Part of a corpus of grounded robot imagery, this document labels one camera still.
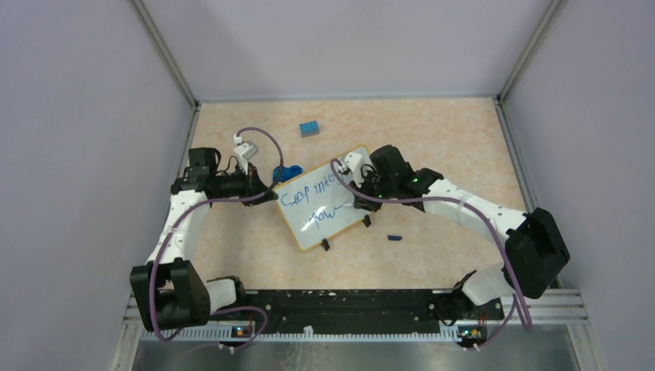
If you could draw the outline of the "yellow-framed whiteboard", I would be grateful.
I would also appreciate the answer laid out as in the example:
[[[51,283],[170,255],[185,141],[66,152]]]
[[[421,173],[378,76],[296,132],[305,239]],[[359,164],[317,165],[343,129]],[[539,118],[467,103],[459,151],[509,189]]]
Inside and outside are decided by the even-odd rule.
[[[305,172],[274,189],[277,205],[300,250],[321,245],[347,228],[362,222],[369,211],[346,209],[354,195],[331,170],[329,162]]]

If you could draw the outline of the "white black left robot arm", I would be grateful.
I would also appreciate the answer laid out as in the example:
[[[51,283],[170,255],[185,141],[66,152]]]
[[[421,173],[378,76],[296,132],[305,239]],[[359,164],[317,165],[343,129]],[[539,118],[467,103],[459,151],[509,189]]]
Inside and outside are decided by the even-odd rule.
[[[212,204],[253,206],[276,199],[250,161],[258,151],[251,141],[237,145],[232,154],[235,166],[219,170],[217,149],[189,150],[189,164],[171,186],[169,212],[159,241],[146,262],[133,267],[130,274],[147,331],[204,325],[218,310],[233,320],[245,315],[248,300],[240,279],[228,276],[204,282],[192,258]]]

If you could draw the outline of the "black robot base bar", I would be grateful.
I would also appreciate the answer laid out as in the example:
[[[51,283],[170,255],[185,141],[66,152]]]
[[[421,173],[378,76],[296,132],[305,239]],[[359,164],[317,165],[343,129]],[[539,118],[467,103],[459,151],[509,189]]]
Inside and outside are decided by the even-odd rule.
[[[438,335],[456,325],[477,327],[504,318],[501,301],[475,305],[460,289],[284,289],[238,287],[236,302],[209,320],[235,322],[237,336]]]

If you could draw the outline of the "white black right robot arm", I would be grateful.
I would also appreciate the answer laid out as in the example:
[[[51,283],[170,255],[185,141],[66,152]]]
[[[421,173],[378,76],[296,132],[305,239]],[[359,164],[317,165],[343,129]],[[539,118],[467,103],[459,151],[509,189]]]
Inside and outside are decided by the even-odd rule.
[[[496,245],[501,263],[473,271],[455,286],[460,292],[453,297],[453,309],[462,318],[474,318],[484,304],[503,296],[539,299],[570,261],[555,218],[546,209],[521,211],[483,199],[432,169],[413,169],[393,145],[367,158],[350,152],[338,167],[352,177],[356,209],[413,207],[448,218]]]

